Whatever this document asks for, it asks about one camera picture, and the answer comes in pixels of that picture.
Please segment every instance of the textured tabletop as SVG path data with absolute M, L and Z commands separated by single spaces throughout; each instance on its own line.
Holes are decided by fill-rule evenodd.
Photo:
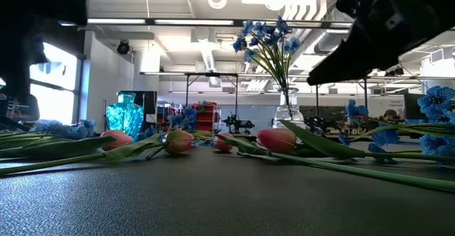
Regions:
M 432 164 L 354 166 L 455 180 Z M 0 178 L 0 208 L 1 236 L 455 233 L 454 194 L 209 148 Z

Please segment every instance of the glass vase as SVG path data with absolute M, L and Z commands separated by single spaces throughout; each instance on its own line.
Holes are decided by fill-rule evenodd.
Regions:
M 286 128 L 279 120 L 287 120 L 303 129 L 306 128 L 304 116 L 299 111 L 299 106 L 297 105 L 297 91 L 298 89 L 296 88 L 279 90 L 280 106 L 273 120 L 274 129 Z
M 121 92 L 118 97 L 118 103 L 107 107 L 107 127 L 123 131 L 136 140 L 144 119 L 144 108 L 134 103 L 134 93 Z

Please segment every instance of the security camera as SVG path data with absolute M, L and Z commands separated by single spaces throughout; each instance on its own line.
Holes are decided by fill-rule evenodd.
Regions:
M 129 52 L 129 41 L 127 40 L 122 40 L 120 41 L 120 44 L 117 46 L 117 52 L 120 54 L 120 55 L 126 55 L 128 54 Z

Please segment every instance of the pink tulip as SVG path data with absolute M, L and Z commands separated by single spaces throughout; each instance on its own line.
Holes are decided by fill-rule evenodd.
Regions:
M 116 139 L 114 143 L 102 148 L 105 151 L 110 151 L 117 147 L 126 146 L 133 142 L 133 138 L 118 130 L 107 130 L 101 134 L 101 136 L 112 136 Z
M 288 129 L 264 129 L 257 138 L 263 147 L 279 153 L 290 153 L 296 144 L 296 134 Z
M 188 132 L 177 130 L 170 132 L 166 137 L 166 152 L 171 155 L 181 154 L 191 148 L 194 136 Z
M 218 134 L 221 136 L 232 137 L 232 135 L 227 132 L 221 132 Z M 232 149 L 232 145 L 226 144 L 226 142 L 224 140 L 222 140 L 221 138 L 219 138 L 218 136 L 215 136 L 215 138 L 213 139 L 213 146 L 215 148 L 217 148 L 218 150 L 220 150 L 221 152 L 229 152 Z

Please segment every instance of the ceiling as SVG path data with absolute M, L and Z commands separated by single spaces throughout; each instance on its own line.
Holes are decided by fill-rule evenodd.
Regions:
M 327 11 L 333 8 L 335 0 L 324 0 L 323 4 L 315 2 L 317 11 L 324 6 Z M 227 0 L 222 9 L 214 9 L 208 0 L 90 0 L 90 18 L 223 18 L 223 19 L 273 19 L 286 13 L 284 9 L 279 11 L 269 10 L 264 4 L 243 4 L 242 0 Z M 100 26 L 93 30 L 97 37 L 105 43 L 115 47 L 118 45 L 118 36 L 122 33 L 138 33 L 137 38 L 129 39 L 130 44 L 136 50 L 148 50 L 151 41 L 158 43 L 162 48 L 161 66 L 166 71 L 180 70 L 182 65 L 194 66 L 201 61 L 202 55 L 199 48 L 191 44 L 191 30 L 194 27 L 177 26 Z M 217 45 L 213 50 L 215 61 L 242 62 L 243 55 L 235 54 L 232 42 L 240 32 L 240 28 L 212 28 L 216 32 Z M 309 43 L 312 38 L 318 37 L 318 31 L 305 31 L 302 43 Z M 418 75 L 420 60 L 429 55 L 430 51 L 442 46 L 455 45 L 455 32 L 443 33 L 415 51 L 402 56 L 405 67 L 413 74 Z

